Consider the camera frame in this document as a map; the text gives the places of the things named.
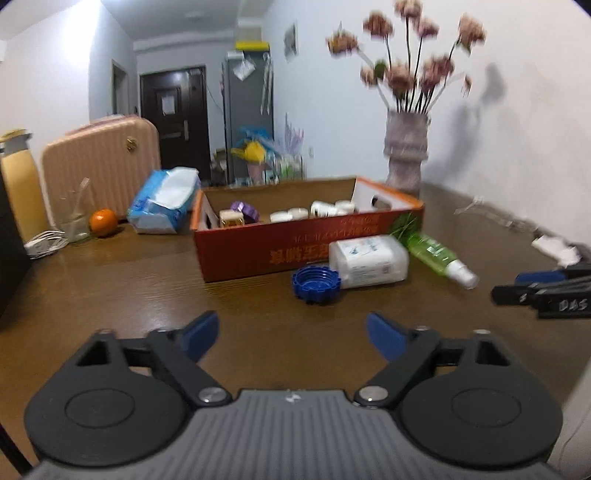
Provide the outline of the white bottle cap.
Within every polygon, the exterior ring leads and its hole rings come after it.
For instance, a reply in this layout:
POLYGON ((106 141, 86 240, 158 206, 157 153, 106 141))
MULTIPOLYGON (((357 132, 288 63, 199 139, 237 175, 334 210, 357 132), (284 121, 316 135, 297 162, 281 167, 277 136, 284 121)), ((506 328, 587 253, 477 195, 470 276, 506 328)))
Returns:
POLYGON ((294 216, 289 211, 277 211, 270 214, 270 223, 289 222, 294 216))

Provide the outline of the orange cardboard box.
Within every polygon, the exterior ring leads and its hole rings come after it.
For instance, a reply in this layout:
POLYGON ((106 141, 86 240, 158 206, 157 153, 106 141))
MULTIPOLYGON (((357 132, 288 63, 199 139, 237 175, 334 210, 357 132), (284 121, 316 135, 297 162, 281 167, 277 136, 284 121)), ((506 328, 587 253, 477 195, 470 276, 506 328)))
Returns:
POLYGON ((410 220, 420 228, 424 202, 363 178, 283 182, 242 188, 205 188, 194 198, 190 219, 197 260, 206 282, 235 280, 325 262, 332 242, 386 235, 410 220), (315 201, 348 200, 356 212, 344 216, 273 223, 270 215, 315 201), (259 221, 223 227, 219 214, 236 201, 259 212, 259 221))

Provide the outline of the purple gear cap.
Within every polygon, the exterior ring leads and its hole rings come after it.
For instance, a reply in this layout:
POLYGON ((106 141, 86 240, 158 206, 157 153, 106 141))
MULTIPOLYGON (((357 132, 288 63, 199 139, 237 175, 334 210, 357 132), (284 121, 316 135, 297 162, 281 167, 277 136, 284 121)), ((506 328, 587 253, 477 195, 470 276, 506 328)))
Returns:
POLYGON ((252 205, 249 203, 245 203, 242 201, 235 201, 231 204, 230 209, 232 211, 242 213, 243 221, 246 225, 259 223, 260 214, 259 211, 256 210, 252 205))

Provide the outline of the white round lid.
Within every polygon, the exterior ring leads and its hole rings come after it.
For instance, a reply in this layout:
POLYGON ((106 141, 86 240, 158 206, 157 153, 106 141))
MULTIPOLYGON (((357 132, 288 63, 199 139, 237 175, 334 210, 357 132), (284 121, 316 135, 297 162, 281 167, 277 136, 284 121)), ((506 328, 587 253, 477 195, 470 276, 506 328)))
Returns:
POLYGON ((308 219, 308 209, 305 208, 291 208, 290 210, 287 211, 288 214, 290 214, 291 219, 293 220, 303 220, 303 219, 308 219))

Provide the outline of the green spray bottle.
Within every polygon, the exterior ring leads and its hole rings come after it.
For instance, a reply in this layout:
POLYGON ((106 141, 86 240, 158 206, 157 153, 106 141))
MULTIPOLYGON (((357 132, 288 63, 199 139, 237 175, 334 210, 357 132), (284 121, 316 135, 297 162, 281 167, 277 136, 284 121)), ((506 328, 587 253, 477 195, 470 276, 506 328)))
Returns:
POLYGON ((421 232, 406 241, 409 252, 437 274, 451 279, 465 289, 474 289, 479 277, 449 248, 421 232))

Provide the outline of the clear glass cup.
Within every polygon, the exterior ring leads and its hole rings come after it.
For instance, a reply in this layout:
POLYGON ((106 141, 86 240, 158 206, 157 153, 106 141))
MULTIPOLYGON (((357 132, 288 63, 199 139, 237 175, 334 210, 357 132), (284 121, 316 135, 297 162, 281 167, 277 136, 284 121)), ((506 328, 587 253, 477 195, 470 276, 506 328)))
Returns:
POLYGON ((92 210, 90 179, 84 177, 74 189, 58 197, 58 226, 69 244, 85 241, 90 236, 89 217, 92 210))

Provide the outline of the blue gear cap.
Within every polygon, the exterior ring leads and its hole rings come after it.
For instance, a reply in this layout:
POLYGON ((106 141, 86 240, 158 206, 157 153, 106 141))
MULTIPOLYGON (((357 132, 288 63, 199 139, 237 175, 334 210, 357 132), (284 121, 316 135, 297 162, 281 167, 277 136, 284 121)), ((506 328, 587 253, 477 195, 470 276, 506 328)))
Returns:
POLYGON ((327 305, 337 299, 341 278, 329 266, 310 265, 294 272, 291 285, 297 299, 307 304, 327 305))

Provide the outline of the blue tissue pack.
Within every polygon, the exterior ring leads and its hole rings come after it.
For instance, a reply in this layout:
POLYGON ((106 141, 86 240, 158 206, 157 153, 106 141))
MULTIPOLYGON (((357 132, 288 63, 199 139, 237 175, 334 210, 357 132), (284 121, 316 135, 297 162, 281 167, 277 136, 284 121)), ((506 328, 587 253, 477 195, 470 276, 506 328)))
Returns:
POLYGON ((138 234, 177 234, 199 189, 197 169, 154 170, 127 210, 127 222, 138 234))

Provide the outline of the dark entrance door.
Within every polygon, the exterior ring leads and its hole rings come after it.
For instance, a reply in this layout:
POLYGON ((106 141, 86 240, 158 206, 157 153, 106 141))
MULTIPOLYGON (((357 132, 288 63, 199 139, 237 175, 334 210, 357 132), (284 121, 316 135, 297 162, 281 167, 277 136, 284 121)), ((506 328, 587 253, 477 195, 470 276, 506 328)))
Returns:
POLYGON ((206 70, 195 66, 140 77, 141 116, 158 133, 160 164, 165 170, 194 168, 199 179, 211 179, 206 100, 206 70))

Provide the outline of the crumpled white tissue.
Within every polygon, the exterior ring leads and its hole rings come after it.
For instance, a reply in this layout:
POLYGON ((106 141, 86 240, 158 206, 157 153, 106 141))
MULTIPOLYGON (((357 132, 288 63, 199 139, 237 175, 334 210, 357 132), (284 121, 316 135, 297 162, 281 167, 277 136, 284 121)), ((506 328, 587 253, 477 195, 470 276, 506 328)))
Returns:
POLYGON ((560 237, 542 235, 533 240, 531 245, 540 253, 554 259, 560 267, 576 265, 582 259, 578 248, 567 244, 560 237))

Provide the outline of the wall picture frame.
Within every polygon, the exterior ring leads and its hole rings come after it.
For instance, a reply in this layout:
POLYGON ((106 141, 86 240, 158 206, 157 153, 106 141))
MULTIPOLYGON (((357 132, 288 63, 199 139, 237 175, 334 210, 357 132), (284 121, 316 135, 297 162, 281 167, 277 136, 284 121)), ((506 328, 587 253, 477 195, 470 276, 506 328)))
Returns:
POLYGON ((287 28, 283 35, 283 52, 287 60, 297 56, 297 24, 293 23, 287 28))

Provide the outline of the small white spray bottle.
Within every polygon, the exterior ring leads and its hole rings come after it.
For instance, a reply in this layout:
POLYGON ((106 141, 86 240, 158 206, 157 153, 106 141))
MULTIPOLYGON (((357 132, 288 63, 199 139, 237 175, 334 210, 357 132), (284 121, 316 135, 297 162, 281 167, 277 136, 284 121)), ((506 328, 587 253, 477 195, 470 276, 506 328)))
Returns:
POLYGON ((341 200, 331 204, 314 201, 311 203, 310 216, 313 218, 346 216, 356 212, 356 205, 351 201, 341 200))

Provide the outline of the black paper bag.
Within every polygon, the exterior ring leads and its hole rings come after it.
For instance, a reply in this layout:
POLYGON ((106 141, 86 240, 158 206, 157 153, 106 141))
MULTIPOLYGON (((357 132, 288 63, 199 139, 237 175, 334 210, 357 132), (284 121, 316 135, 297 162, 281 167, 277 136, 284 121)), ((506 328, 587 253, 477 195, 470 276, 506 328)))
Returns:
POLYGON ((0 175, 0 311, 4 313, 31 268, 0 175))

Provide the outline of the white rectangular bottle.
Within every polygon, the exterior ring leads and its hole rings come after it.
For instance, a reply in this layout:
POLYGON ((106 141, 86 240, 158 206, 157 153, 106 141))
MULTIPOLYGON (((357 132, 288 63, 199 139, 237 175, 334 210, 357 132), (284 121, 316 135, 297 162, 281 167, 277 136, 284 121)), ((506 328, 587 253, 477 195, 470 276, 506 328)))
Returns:
POLYGON ((407 249, 390 235, 332 242, 329 268, 339 274, 342 289, 403 282, 408 277, 407 249))

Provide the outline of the beige cube adapter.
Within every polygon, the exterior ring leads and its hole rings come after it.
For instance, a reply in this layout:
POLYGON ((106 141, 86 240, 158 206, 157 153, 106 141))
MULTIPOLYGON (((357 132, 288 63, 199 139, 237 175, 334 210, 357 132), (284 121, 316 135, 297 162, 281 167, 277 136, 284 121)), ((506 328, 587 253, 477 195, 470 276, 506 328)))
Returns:
POLYGON ((219 226, 231 228, 245 225, 245 218, 242 212, 226 209, 219 212, 219 226))

